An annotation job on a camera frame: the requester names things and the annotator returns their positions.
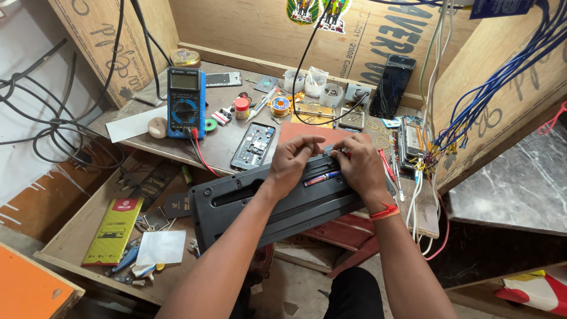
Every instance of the multimeter dial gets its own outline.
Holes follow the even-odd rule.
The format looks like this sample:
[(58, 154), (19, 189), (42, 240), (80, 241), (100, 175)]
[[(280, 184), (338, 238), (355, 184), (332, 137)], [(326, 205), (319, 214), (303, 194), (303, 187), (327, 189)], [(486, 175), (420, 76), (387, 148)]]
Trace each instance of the multimeter dial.
[(190, 99), (176, 100), (171, 106), (171, 115), (179, 124), (193, 124), (198, 117), (197, 106)]

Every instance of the red screwdriver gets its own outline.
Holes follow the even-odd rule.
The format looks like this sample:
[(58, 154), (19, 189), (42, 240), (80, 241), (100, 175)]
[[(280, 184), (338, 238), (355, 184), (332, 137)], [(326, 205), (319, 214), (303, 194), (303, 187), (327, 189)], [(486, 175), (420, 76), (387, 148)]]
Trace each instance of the red screwdriver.
[(392, 171), (392, 168), (390, 167), (390, 164), (388, 164), (388, 161), (386, 160), (386, 156), (384, 155), (384, 151), (382, 149), (379, 149), (378, 153), (380, 153), (380, 157), (382, 157), (382, 161), (384, 162), (384, 165), (386, 165), (386, 170), (388, 171), (388, 174), (392, 178), (392, 181), (395, 182), (396, 177), (393, 174), (393, 171)]

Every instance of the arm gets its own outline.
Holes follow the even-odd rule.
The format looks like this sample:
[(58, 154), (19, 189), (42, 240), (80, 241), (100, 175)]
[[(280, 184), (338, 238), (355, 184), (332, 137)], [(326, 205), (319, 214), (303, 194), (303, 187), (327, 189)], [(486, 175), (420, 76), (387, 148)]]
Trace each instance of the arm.
[[(341, 151), (348, 148), (350, 159)], [(393, 204), (386, 189), (381, 159), (361, 135), (337, 142), (331, 155), (349, 185), (356, 190), (371, 214)], [(373, 221), (380, 245), (380, 260), (388, 302), (395, 318), (457, 318), (449, 298), (412, 240), (401, 215)]]
[(298, 136), (276, 147), (267, 179), (224, 234), (197, 260), (158, 312), (160, 318), (228, 318), (276, 203), (299, 182), (322, 136)]

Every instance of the green tape roll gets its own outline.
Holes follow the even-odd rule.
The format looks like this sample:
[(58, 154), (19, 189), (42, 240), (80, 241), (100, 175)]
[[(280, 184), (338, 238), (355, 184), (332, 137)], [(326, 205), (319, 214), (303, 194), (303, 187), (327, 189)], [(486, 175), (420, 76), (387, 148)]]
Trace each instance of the green tape roll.
[(205, 131), (212, 131), (217, 128), (217, 121), (215, 119), (206, 119), (205, 120)]

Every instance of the hand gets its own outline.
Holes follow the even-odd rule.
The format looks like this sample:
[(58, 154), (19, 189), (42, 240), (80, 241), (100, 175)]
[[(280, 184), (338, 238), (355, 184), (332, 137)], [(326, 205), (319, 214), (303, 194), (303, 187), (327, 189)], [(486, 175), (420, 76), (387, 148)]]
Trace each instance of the hand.
[(310, 157), (325, 151), (317, 144), (325, 141), (324, 136), (299, 135), (276, 147), (272, 165), (262, 186), (269, 187), (273, 196), (280, 200), (297, 185)]
[[(343, 148), (349, 149), (350, 159), (341, 151)], [(338, 160), (342, 175), (367, 207), (370, 202), (378, 204), (373, 210), (381, 209), (383, 206), (380, 203), (393, 203), (392, 195), (386, 189), (382, 159), (362, 135), (354, 134), (336, 142), (331, 156)]]

